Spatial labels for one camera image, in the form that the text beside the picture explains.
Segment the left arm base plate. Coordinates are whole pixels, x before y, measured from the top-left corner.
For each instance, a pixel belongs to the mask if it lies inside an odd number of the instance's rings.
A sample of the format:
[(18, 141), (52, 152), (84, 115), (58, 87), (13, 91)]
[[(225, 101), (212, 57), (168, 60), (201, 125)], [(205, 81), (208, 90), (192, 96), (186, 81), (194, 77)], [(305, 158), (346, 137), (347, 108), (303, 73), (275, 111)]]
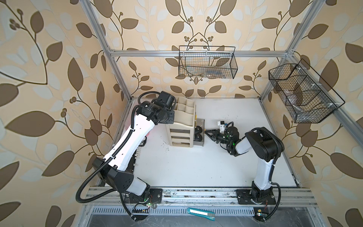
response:
[(146, 203), (146, 204), (159, 204), (162, 201), (163, 189), (162, 188), (151, 188), (141, 196), (133, 193), (126, 194), (126, 203)]

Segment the beige drawer organizer cabinet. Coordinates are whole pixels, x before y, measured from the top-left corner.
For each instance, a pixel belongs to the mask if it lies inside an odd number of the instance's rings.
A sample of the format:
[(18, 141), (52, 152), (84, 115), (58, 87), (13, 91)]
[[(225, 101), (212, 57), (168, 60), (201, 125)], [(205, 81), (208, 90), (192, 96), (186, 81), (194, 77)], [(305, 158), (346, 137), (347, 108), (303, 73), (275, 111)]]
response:
[(196, 126), (196, 103), (178, 96), (173, 124), (166, 125), (169, 144), (175, 147), (192, 148)]

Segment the black computer mouse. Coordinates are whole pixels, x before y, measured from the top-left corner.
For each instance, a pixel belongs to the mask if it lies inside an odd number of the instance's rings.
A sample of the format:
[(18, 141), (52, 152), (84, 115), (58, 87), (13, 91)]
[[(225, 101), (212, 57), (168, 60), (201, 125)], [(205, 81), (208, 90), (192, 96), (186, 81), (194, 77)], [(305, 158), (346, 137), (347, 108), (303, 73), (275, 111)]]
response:
[(195, 130), (194, 130), (194, 133), (195, 134), (201, 134), (203, 132), (203, 128), (201, 126), (196, 126), (195, 127)]
[(194, 141), (196, 141), (196, 142), (203, 141), (203, 136), (201, 134), (199, 134), (199, 133), (194, 134)]

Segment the grey drawer of organizer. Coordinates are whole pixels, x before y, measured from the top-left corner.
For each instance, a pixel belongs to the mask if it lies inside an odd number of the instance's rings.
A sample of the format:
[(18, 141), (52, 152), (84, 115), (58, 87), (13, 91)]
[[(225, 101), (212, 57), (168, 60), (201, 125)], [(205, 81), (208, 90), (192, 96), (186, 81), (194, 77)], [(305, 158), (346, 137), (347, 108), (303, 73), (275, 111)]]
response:
[(204, 146), (204, 131), (205, 131), (205, 120), (196, 119), (194, 128), (194, 145)]

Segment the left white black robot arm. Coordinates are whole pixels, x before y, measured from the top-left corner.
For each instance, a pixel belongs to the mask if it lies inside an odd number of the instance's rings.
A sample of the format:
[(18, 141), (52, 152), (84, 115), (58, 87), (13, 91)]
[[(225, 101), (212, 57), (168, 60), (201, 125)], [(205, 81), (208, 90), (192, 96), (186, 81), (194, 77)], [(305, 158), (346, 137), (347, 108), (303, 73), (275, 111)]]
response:
[[(174, 123), (177, 99), (164, 91), (156, 92), (156, 95), (157, 98), (152, 101), (142, 102), (138, 98), (138, 103), (130, 115), (130, 126), (125, 134), (104, 158), (94, 160), (95, 171), (76, 192), (75, 200), (78, 203), (89, 203), (114, 191), (119, 194), (133, 194), (141, 202), (149, 199), (149, 184), (127, 172), (126, 169), (139, 145), (156, 125)], [(81, 198), (82, 191), (96, 176), (111, 186), (111, 189), (88, 199)]]

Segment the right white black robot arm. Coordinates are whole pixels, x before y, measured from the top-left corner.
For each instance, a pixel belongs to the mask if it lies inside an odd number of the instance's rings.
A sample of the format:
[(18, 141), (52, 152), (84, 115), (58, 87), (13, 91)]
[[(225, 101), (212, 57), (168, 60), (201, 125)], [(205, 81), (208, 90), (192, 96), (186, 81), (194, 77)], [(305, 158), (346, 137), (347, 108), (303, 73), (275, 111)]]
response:
[(245, 133), (241, 138), (236, 127), (231, 126), (220, 130), (205, 130), (212, 141), (224, 144), (227, 152), (234, 156), (241, 156), (250, 150), (253, 150), (257, 155), (257, 173), (251, 185), (250, 200), (256, 204), (260, 204), (264, 199), (272, 195), (273, 185), (272, 175), (277, 160), (285, 147), (283, 142), (270, 132), (267, 128), (254, 128)]

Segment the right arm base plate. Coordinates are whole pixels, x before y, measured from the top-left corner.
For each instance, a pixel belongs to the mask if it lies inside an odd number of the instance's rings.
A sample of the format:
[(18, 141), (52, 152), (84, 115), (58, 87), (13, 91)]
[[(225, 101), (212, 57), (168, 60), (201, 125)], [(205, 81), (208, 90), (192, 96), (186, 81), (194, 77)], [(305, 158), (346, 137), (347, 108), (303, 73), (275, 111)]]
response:
[(236, 196), (240, 205), (276, 205), (276, 197), (272, 190), (266, 190), (262, 195), (252, 196), (251, 189), (237, 189)]

